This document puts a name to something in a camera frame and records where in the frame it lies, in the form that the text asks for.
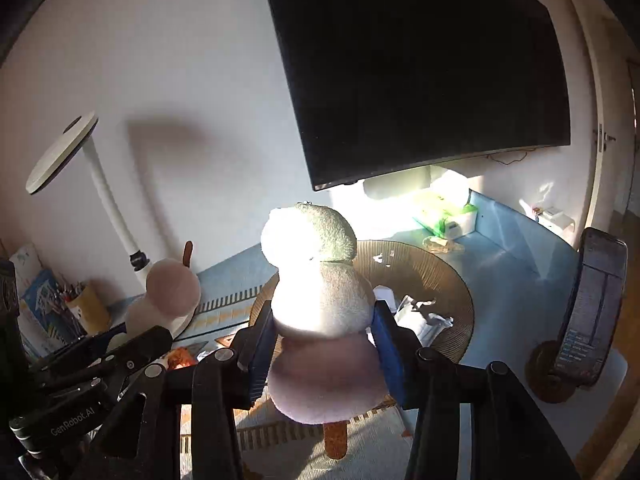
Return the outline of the brown cardboard pen holder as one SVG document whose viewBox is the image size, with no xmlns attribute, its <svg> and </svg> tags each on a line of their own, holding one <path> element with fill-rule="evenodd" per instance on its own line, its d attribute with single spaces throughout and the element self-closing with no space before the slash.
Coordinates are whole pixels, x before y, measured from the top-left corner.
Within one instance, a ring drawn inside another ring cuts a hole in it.
<svg viewBox="0 0 640 480">
<path fill-rule="evenodd" d="M 106 332 L 111 325 L 111 315 L 91 284 L 82 284 L 72 293 L 66 307 L 88 335 Z"/>
</svg>

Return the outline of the blue cover book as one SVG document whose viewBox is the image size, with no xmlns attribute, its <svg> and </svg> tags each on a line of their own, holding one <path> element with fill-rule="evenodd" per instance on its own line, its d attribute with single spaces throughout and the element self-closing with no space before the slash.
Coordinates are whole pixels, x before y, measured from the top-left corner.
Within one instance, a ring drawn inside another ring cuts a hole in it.
<svg viewBox="0 0 640 480">
<path fill-rule="evenodd" d="M 21 314 L 26 320 L 35 322 L 36 334 L 48 353 L 62 349 L 86 334 L 66 306 L 60 284 L 50 269 L 40 271 L 22 293 Z"/>
</svg>

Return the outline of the green tissue box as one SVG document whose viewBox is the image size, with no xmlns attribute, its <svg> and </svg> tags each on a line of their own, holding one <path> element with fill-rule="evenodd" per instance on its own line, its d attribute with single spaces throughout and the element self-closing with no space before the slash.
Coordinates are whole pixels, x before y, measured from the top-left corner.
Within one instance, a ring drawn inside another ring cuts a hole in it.
<svg viewBox="0 0 640 480">
<path fill-rule="evenodd" d="M 413 211 L 413 219 L 443 240 L 456 240 L 475 231 L 478 209 L 470 203 L 462 207 L 437 195 L 425 195 Z"/>
</svg>

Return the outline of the orange snack packet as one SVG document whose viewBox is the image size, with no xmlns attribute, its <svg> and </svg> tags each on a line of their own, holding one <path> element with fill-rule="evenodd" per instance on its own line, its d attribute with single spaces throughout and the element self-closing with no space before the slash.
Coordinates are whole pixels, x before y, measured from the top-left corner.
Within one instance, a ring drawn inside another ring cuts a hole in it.
<svg viewBox="0 0 640 480">
<path fill-rule="evenodd" d="M 177 348 L 170 350 L 158 360 L 166 370 L 180 370 L 183 367 L 198 365 L 198 360 L 192 356 L 187 348 Z"/>
</svg>

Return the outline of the white paper booklet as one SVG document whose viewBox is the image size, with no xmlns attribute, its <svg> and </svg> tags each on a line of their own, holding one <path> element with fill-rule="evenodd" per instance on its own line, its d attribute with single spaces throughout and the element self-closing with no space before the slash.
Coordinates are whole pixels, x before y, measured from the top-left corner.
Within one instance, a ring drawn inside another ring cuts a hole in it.
<svg viewBox="0 0 640 480">
<path fill-rule="evenodd" d="M 10 261 L 15 268 L 17 290 L 22 294 L 42 271 L 42 263 L 37 249 L 32 243 L 25 244 L 14 252 Z"/>
</svg>

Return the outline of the black wall monitor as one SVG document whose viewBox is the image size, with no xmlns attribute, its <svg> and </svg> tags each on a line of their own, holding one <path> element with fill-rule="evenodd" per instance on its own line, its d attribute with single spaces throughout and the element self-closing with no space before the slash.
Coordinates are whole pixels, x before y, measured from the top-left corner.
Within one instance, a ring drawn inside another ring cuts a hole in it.
<svg viewBox="0 0 640 480">
<path fill-rule="evenodd" d="M 315 190 L 570 143 L 538 0 L 268 0 Z"/>
</svg>

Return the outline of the smartphone on stand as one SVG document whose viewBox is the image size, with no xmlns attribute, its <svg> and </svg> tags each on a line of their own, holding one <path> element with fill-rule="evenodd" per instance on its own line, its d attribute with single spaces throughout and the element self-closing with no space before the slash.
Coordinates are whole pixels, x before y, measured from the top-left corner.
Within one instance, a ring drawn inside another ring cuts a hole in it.
<svg viewBox="0 0 640 480">
<path fill-rule="evenodd" d="M 587 228 L 578 257 L 553 370 L 575 385 L 591 387 L 605 366 L 620 317 L 628 247 L 607 232 Z"/>
</svg>

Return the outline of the white desk lamp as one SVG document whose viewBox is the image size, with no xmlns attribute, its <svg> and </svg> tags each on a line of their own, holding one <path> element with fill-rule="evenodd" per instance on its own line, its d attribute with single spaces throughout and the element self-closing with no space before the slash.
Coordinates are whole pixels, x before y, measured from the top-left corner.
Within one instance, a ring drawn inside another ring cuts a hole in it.
<svg viewBox="0 0 640 480">
<path fill-rule="evenodd" d="M 145 279 L 151 270 L 151 261 L 131 234 L 126 220 L 116 203 L 114 194 L 107 182 L 107 178 L 92 134 L 99 118 L 96 113 L 83 114 L 74 119 L 56 138 L 50 148 L 36 162 L 34 169 L 27 178 L 25 188 L 28 194 L 36 195 L 60 177 L 62 171 L 75 158 L 82 160 L 85 170 L 82 176 L 88 181 L 86 184 L 74 185 L 74 191 L 85 190 L 72 207 L 72 211 L 79 220 L 89 222 L 96 220 L 98 225 L 91 229 L 93 234 L 100 236 L 106 226 L 111 226 L 115 237 L 120 241 L 127 255 L 129 269 L 136 277 L 139 295 L 145 294 Z"/>
</svg>

